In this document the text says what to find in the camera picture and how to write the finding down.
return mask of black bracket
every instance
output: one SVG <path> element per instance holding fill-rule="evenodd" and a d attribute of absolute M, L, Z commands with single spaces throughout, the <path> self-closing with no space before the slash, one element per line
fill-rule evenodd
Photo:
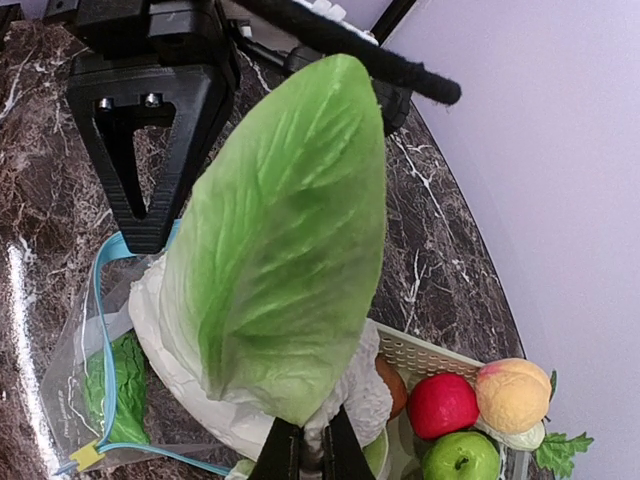
<path fill-rule="evenodd" d="M 96 52 L 75 59 L 67 100 L 127 246 L 157 253 L 231 115 L 240 69 L 228 22 L 198 0 L 50 0 L 45 19 Z M 171 127 L 148 205 L 133 143 L 145 126 Z"/>
<path fill-rule="evenodd" d="M 212 65 L 116 63 L 78 58 L 67 100 L 129 249 L 157 253 L 231 114 L 233 90 Z M 147 208 L 133 136 L 149 125 L 172 128 Z"/>

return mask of black cable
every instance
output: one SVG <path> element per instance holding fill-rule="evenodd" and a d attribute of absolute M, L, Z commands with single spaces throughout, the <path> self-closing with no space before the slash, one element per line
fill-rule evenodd
<path fill-rule="evenodd" d="M 371 29 L 371 33 L 382 45 L 389 35 L 396 29 L 409 10 L 416 4 L 416 0 L 392 0 L 382 16 Z"/>
<path fill-rule="evenodd" d="M 234 0 L 271 25 L 326 54 L 346 53 L 358 58 L 372 77 L 409 88 L 436 102 L 453 105 L 461 96 L 460 85 L 427 72 L 424 64 L 409 62 L 384 50 L 339 24 L 316 15 L 304 6 L 285 0 Z"/>

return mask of lettuce leaf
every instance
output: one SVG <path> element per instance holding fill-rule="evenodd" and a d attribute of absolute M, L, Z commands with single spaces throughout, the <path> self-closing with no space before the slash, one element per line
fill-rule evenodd
<path fill-rule="evenodd" d="M 587 432 L 567 440 L 566 433 L 548 433 L 536 450 L 536 463 L 540 468 L 551 470 L 558 478 L 570 478 L 576 453 L 586 453 L 593 438 Z"/>
<path fill-rule="evenodd" d="M 329 57 L 260 102 L 196 183 L 163 344 L 209 398 L 302 426 L 358 346 L 384 236 L 380 109 L 362 64 Z"/>

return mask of green bowl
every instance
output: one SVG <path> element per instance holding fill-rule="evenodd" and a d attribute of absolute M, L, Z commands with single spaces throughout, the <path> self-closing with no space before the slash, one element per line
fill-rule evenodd
<path fill-rule="evenodd" d="M 389 477 L 389 435 L 384 429 L 373 443 L 362 449 L 364 458 L 376 480 L 386 480 Z"/>

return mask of white cabbage base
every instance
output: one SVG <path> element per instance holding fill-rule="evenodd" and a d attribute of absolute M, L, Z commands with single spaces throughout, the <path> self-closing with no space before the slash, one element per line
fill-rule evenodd
<path fill-rule="evenodd" d="M 209 400 L 196 378 L 169 353 L 159 328 L 159 294 L 165 257 L 156 261 L 131 287 L 129 315 L 149 363 L 182 406 L 221 442 L 241 455 L 257 460 L 273 424 L 255 407 Z M 382 432 L 391 413 L 389 389 L 375 370 L 380 338 L 367 320 L 360 347 L 333 392 L 305 426 L 308 465 L 322 456 L 321 434 L 344 404 L 362 447 Z"/>

